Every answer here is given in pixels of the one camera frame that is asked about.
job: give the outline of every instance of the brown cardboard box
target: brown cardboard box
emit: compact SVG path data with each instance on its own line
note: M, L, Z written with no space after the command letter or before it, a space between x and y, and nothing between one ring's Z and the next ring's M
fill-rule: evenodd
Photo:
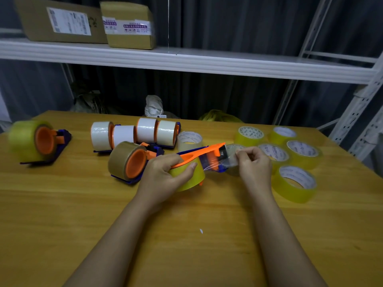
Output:
M153 16L147 6L128 2L101 2L100 7L110 47L156 47Z
M51 0L15 0L15 5L32 41L108 43L98 8Z

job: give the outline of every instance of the tape roll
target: tape roll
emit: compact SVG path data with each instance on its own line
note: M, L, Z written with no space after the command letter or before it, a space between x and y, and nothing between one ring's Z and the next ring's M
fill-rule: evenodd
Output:
M112 136L112 148L115 148L123 141L134 143L134 126L115 126Z
M236 151L238 149L243 149L245 148L242 145L239 144L229 144L226 145L226 152L227 152L227 157L229 158L229 165L231 166L226 170L227 174L230 174L232 176L239 176L239 167L238 167L238 159L236 155Z
M291 157L290 164L310 170L316 168L322 159L322 151L298 140L286 142L287 151Z
M93 149L95 151L112 150L112 122L94 122L90 128Z
M158 120L151 118L140 118L137 122L137 142L157 142Z
M170 169L169 173L171 176L176 177L180 175L191 163L194 163L194 162L197 162L197 166L194 169L193 177L184 185L182 185L180 188L178 188L177 191L184 191L189 188L192 188L193 186L196 186L197 184L201 183L205 179L205 172L203 171L201 161L199 160L198 157L180 167Z
M174 146L175 138L178 134L176 122L161 120L157 128L157 144L164 146Z
M183 131L177 137L178 152L197 149L203 146L202 136L196 132Z
M254 127L240 127L234 136L234 144L239 144L245 147L256 146L260 144L265 137L265 134Z
M271 143L283 145L286 140L291 140L296 137L296 133L287 127L275 127L268 135L268 140Z
M302 188L289 183L286 178L299 183ZM316 193L317 183L312 174L296 166L282 166L273 176L272 186L280 196L292 202L304 203Z
M290 162L290 155L287 153L282 146L276 144L261 144L258 147L271 158L271 163L273 164L273 174L276 170Z
M52 130L50 123L43 121L14 123L8 135L11 151L24 163L52 159L57 147Z
M113 149L108 160L109 173L126 181L137 177L145 165L145 147L126 141Z

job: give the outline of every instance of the wooden tabletop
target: wooden tabletop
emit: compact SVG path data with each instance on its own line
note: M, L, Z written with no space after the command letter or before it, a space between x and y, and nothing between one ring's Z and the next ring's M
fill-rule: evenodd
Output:
M138 117L49 111L35 119L69 130L73 140L53 165L28 167L0 135L2 286L61 286L137 189L110 176L108 156L93 153L89 130L94 121L133 125ZM240 126L181 124L206 145L232 143ZM265 134L272 129L256 127ZM312 170L318 192L306 204L274 193L277 203L330 286L381 286L383 179L318 130L293 129L323 151ZM128 285L265 286L256 241L240 178L208 173L203 186L175 194L147 222Z

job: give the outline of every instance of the barcode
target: barcode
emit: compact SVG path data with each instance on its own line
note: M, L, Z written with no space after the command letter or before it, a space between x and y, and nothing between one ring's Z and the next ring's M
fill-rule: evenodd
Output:
M53 24L55 26L58 26L57 20L56 20L56 16L54 15L54 11L53 10L49 10L49 12L50 12L50 15L52 16Z
M81 15L81 23L82 23L82 28L83 28L83 30L84 30L84 33L85 33L85 34L88 34L88 33L87 33L87 29L86 29L86 27L85 27L85 21L84 21L84 16L83 16L83 15Z

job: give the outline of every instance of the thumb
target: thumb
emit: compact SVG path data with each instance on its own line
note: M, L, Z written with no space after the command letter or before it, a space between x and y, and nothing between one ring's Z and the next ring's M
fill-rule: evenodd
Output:
M236 154L240 163L244 163L247 160L251 161L245 151L238 151Z
M181 185L188 182L193 174L194 169L197 167L197 163L190 164L180 175L173 178L173 183L175 184L176 188L179 188Z

